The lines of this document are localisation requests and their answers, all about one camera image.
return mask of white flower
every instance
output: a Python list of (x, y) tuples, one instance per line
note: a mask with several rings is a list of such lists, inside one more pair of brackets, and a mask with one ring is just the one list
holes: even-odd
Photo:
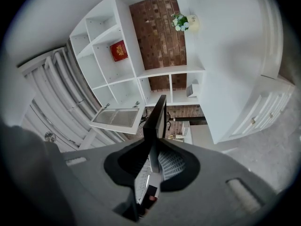
[(178, 24), (178, 19), (175, 18), (175, 19), (173, 20), (173, 23), (174, 23), (174, 25), (176, 26), (176, 25)]

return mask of marble floor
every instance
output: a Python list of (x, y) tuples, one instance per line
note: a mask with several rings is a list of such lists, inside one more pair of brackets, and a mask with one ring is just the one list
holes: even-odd
[(301, 48), (285, 19), (283, 29), (284, 48), (279, 73), (296, 85), (295, 91), (274, 125), (231, 141), (237, 144), (237, 149), (227, 153), (267, 181), (276, 192), (290, 185), (301, 160)]

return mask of red object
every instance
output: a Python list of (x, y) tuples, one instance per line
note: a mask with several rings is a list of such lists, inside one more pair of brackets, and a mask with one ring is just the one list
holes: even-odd
[(115, 62), (128, 58), (123, 40), (111, 45), (110, 50)]

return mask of vase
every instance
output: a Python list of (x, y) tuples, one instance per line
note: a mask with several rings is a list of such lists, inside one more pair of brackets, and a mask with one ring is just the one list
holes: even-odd
[(199, 30), (199, 21), (196, 15), (188, 15), (187, 20), (189, 23), (188, 31), (197, 32)]

